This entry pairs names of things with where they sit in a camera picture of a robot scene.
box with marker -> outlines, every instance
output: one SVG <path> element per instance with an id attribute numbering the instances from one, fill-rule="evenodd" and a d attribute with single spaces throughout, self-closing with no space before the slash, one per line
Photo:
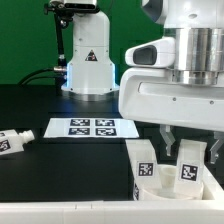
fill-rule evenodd
<path id="1" fill-rule="evenodd" d="M 177 166 L 158 165 L 149 140 L 127 140 L 134 176 L 133 198 L 149 200 L 201 200 L 206 143 L 182 140 Z"/>

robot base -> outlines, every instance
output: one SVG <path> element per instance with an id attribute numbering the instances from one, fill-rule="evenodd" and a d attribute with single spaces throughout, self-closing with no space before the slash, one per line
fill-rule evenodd
<path id="1" fill-rule="evenodd" d="M 111 92 L 105 94 L 81 94 L 70 91 L 62 91 L 62 95 L 65 97 L 69 97 L 75 100 L 80 101 L 105 101 L 113 98 L 117 98 L 119 95 L 119 90 L 113 90 Z"/>

cable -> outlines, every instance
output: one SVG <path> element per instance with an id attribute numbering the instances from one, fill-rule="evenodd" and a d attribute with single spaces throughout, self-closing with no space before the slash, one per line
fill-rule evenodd
<path id="1" fill-rule="evenodd" d="M 23 85 L 27 85 L 29 82 L 31 82 L 33 80 L 37 80 L 37 79 L 55 79 L 55 78 L 61 78 L 61 76 L 59 76 L 59 75 L 53 75 L 53 76 L 34 77 L 34 78 L 31 78 L 31 79 L 27 80 L 26 82 L 24 82 Z"/>
<path id="2" fill-rule="evenodd" d="M 111 2 L 110 2 L 110 6 L 109 6 L 109 8 L 108 8 L 108 10 L 107 10 L 107 13 L 108 13 L 108 14 L 110 14 L 110 12 L 111 12 L 111 10 L 112 10 L 112 8 L 113 8 L 113 5 L 114 5 L 114 0 L 111 0 Z"/>
<path id="3" fill-rule="evenodd" d="M 18 85 L 22 85 L 25 81 L 27 81 L 29 78 L 31 78 L 35 75 L 38 75 L 38 74 L 41 74 L 41 73 L 44 73 L 44 72 L 52 72 L 52 71 L 54 71 L 53 68 L 45 68 L 45 69 L 40 69 L 40 70 L 37 70 L 35 72 L 32 72 L 32 73 L 28 74 L 27 76 L 25 76 L 23 79 L 21 79 L 18 82 Z"/>

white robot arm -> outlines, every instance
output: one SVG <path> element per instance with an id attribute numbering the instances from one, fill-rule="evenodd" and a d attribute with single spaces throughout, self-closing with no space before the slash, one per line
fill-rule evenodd
<path id="1" fill-rule="evenodd" d="M 164 35 L 127 51 L 134 68 L 121 80 L 120 113 L 161 124 L 168 154 L 171 126 L 214 131 L 214 163 L 224 142 L 224 0 L 143 0 L 142 6 L 164 22 Z"/>
<path id="2" fill-rule="evenodd" d="M 164 24 L 168 14 L 168 0 L 142 0 L 142 9 L 153 22 Z"/>
<path id="3" fill-rule="evenodd" d="M 118 87 L 114 64 L 109 58 L 110 22 L 97 1 L 51 0 L 50 5 L 49 11 L 58 15 L 60 24 L 75 23 L 73 58 L 67 64 L 63 94 L 86 101 L 114 97 Z"/>

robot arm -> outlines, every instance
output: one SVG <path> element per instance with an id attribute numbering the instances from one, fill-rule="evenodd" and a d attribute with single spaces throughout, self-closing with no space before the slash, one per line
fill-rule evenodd
<path id="1" fill-rule="evenodd" d="M 168 0 L 142 0 L 142 9 L 153 22 L 164 24 L 168 14 Z"/>

